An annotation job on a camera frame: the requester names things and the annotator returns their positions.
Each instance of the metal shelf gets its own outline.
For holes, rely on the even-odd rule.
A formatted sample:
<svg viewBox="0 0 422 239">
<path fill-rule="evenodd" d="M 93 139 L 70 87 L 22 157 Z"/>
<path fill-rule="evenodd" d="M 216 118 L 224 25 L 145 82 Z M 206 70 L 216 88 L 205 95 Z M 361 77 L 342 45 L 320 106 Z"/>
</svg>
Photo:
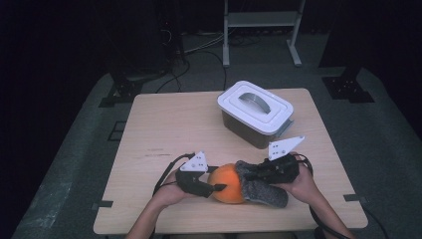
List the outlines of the metal shelf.
<svg viewBox="0 0 422 239">
<path fill-rule="evenodd" d="M 298 12 L 242 12 L 228 14 L 228 27 L 295 26 Z"/>
</svg>

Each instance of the black stand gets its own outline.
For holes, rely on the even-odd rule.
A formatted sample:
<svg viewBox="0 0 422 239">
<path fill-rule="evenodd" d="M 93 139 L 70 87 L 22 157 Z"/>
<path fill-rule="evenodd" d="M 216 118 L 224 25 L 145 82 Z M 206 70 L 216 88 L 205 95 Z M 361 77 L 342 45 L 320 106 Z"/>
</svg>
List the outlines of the black stand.
<svg viewBox="0 0 422 239">
<path fill-rule="evenodd" d="M 334 100 L 349 100 L 351 103 L 373 103 L 372 96 L 364 91 L 356 77 L 360 66 L 347 66 L 339 77 L 322 78 Z"/>
</svg>

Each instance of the wooden table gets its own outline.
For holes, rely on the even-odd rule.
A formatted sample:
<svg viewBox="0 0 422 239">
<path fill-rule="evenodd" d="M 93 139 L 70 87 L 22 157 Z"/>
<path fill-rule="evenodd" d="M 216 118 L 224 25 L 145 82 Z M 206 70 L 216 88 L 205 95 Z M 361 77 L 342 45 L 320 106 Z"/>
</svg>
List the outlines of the wooden table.
<svg viewBox="0 0 422 239">
<path fill-rule="evenodd" d="M 354 190 L 305 89 L 270 90 L 290 102 L 295 123 L 282 138 L 305 135 L 295 151 L 313 164 L 315 181 L 349 228 L 363 228 L 366 216 L 358 201 L 343 195 Z M 94 225 L 98 234 L 125 234 L 150 199 L 168 163 L 187 152 L 204 150 L 209 165 L 245 160 L 260 163 L 267 149 L 257 149 L 223 126 L 217 97 L 221 92 L 139 95 L 135 98 L 103 201 Z M 309 207 L 290 196 L 286 208 L 264 204 L 224 204 L 214 198 L 189 198 L 166 208 L 157 233 L 259 232 L 314 229 Z"/>
</svg>

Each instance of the floor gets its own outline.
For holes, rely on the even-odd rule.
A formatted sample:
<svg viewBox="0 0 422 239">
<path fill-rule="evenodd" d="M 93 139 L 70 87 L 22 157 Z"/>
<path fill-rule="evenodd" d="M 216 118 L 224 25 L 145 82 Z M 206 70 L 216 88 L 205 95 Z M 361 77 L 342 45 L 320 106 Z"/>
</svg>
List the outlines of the floor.
<svg viewBox="0 0 422 239">
<path fill-rule="evenodd" d="M 185 50 L 217 36 L 184 36 Z M 295 67 L 286 46 L 289 34 L 232 38 L 229 68 L 221 65 L 221 42 L 176 61 L 173 75 L 144 84 L 141 94 L 223 91 L 246 80 L 264 89 L 306 88 L 362 205 L 380 222 L 389 238 L 418 238 L 422 234 L 422 142 L 385 92 L 365 69 L 357 80 L 374 103 L 333 100 L 321 78 L 338 76 L 342 68 L 318 67 L 327 35 L 299 34 L 303 61 Z M 112 87 L 105 75 L 93 88 L 13 238 L 122 238 L 97 235 L 93 225 L 98 203 L 118 150 L 115 125 L 123 129 L 131 104 L 99 105 Z M 384 238 L 381 227 L 367 214 L 369 224 L 353 229 L 359 238 Z M 312 231 L 295 232 L 313 238 Z"/>
</svg>

